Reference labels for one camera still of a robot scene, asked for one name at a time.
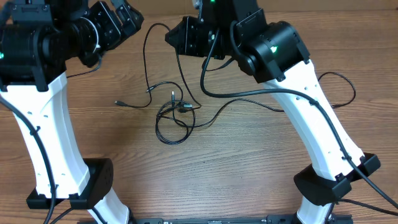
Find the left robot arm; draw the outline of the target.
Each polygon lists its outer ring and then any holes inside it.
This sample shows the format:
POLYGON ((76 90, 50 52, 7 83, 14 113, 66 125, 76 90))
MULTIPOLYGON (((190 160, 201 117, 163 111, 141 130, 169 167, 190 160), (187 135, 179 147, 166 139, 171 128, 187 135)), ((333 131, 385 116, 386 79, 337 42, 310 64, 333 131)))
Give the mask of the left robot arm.
POLYGON ((1 8, 1 103, 17 120, 34 166, 31 209, 48 212, 68 200, 96 223, 134 223, 113 189, 110 159, 85 159, 70 119, 66 61, 91 71, 103 55, 134 35, 142 14, 125 0, 7 1, 1 8))

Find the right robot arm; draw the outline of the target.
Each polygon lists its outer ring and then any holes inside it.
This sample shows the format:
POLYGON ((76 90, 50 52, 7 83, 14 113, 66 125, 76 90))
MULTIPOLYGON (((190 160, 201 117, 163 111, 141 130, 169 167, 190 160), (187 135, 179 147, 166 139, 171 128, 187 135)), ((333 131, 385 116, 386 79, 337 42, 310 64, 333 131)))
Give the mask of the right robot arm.
POLYGON ((194 1, 197 17, 185 16, 165 35, 179 55, 223 59, 239 68, 281 105, 302 139, 311 164, 294 176, 302 203, 291 223, 351 223, 333 207, 351 183, 380 168, 348 136, 327 100, 310 54, 288 22, 268 23, 256 1, 194 1))

